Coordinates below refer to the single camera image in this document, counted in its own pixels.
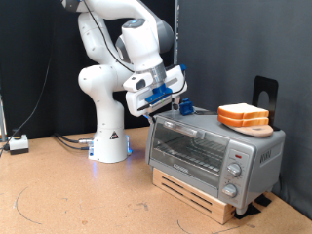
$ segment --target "toaster oven window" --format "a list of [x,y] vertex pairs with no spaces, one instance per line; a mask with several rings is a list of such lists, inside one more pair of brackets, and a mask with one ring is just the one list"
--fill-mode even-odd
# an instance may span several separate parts
[[183,166],[193,171],[205,171],[215,176],[220,175],[227,138],[203,132],[200,137],[168,129],[164,120],[156,123],[151,157],[166,164],[183,162]]

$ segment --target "wooden tabletop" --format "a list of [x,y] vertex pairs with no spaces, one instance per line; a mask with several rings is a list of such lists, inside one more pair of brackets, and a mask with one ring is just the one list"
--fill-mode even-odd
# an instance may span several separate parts
[[[0,159],[0,233],[312,233],[310,219],[273,195],[260,214],[220,225],[152,184],[144,161],[148,128],[126,130],[134,153],[91,161],[53,138]],[[92,137],[92,134],[72,136]]]

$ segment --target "black wall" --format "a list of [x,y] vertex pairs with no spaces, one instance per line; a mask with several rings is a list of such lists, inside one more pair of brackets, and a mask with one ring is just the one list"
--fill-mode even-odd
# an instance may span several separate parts
[[[175,0],[143,2],[175,27]],[[9,135],[12,128],[19,127],[30,115],[39,98],[52,46],[53,59],[44,95],[23,131],[28,138],[48,137],[53,132],[63,135],[94,132],[95,105],[78,85],[81,69],[95,64],[87,57],[80,37],[79,14],[67,12],[59,0],[1,1],[0,9],[0,84]],[[126,20],[106,21],[113,42]],[[173,63],[173,51],[162,57],[166,66]],[[125,107],[125,127],[148,126],[144,117],[129,113],[125,94],[114,94]]]
[[178,45],[195,106],[251,104],[256,75],[279,82],[274,124],[286,132],[286,143],[282,187],[274,192],[310,218],[311,9],[304,0],[180,0]]

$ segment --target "black stand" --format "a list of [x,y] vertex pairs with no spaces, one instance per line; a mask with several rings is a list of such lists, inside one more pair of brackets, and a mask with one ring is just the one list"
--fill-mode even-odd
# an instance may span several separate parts
[[280,130],[279,128],[274,127],[278,90],[279,83],[276,80],[265,78],[262,76],[256,76],[254,78],[253,106],[258,106],[259,96],[263,91],[269,95],[269,125],[274,131]]

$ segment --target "toaster oven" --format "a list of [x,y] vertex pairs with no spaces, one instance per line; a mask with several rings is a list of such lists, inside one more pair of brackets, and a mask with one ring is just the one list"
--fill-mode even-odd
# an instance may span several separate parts
[[146,163],[174,176],[242,215],[250,202],[278,182],[285,133],[254,137],[234,132],[217,115],[182,116],[170,110],[154,116]]

